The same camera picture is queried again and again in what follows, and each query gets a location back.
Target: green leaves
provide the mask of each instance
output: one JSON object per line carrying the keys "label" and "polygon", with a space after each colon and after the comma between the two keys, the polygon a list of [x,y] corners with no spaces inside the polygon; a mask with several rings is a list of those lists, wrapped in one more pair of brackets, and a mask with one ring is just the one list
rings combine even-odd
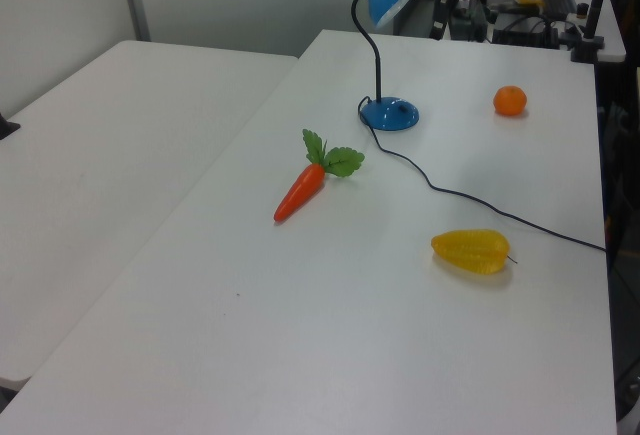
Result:
{"label": "green leaves", "polygon": [[333,148],[326,153],[327,143],[311,130],[302,130],[302,139],[307,146],[307,159],[322,165],[326,173],[337,177],[348,177],[360,168],[364,155],[348,147]]}
{"label": "green leaves", "polygon": [[324,159],[324,171],[337,177],[348,177],[360,168],[364,155],[353,148],[334,148]]}
{"label": "green leaves", "polygon": [[302,130],[302,139],[307,146],[307,159],[311,163],[323,165],[324,151],[327,144],[325,143],[324,146],[322,146],[322,139],[318,134],[307,129]]}

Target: orange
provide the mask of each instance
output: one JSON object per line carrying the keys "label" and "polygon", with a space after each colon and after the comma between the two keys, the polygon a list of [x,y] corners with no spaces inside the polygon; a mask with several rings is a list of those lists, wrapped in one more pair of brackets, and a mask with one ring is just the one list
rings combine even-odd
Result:
{"label": "orange", "polygon": [[520,115],[527,104],[527,96],[520,87],[507,85],[498,89],[493,97],[493,106],[500,115],[513,117]]}

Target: white table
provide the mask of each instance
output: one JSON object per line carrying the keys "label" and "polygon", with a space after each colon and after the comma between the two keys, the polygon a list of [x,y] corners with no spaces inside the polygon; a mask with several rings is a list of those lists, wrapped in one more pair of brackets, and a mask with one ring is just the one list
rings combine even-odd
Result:
{"label": "white table", "polygon": [[0,142],[0,386],[19,389],[295,63],[124,42]]}
{"label": "white table", "polygon": [[[383,145],[434,183],[603,244],[592,67],[375,39],[383,93],[422,113]],[[604,253],[432,192],[379,152],[356,116],[373,68],[358,34],[322,32],[0,434],[615,433]],[[493,112],[507,83],[529,95],[524,118]],[[305,127],[367,158],[275,226]],[[477,227],[504,233],[518,265],[483,278],[434,257],[431,237]]]}

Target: toy carrot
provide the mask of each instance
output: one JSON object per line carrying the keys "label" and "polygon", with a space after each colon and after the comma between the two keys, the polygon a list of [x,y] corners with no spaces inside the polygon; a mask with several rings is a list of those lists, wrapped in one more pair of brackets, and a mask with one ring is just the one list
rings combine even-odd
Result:
{"label": "toy carrot", "polygon": [[280,202],[273,215],[278,223],[284,222],[322,188],[325,174],[348,177],[360,168],[364,160],[362,153],[347,147],[333,148],[326,153],[327,143],[323,144],[322,139],[310,130],[302,131],[302,139],[307,146],[307,159],[311,165],[304,169]]}

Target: blue desk lamp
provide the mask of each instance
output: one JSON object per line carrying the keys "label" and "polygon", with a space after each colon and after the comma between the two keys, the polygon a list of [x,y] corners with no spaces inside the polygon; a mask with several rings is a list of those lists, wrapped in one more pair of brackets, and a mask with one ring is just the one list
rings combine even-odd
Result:
{"label": "blue desk lamp", "polygon": [[[380,95],[380,52],[378,47],[373,43],[369,34],[362,28],[358,17],[356,16],[356,5],[359,0],[353,0],[351,4],[351,18],[353,23],[362,33],[364,38],[373,47],[373,53],[376,56],[376,99],[370,100],[367,105],[360,110],[360,116],[377,130],[404,130],[413,127],[418,123],[418,109],[406,100],[395,97],[382,97]],[[409,0],[369,0],[369,16],[376,28],[380,28],[405,6]]]}

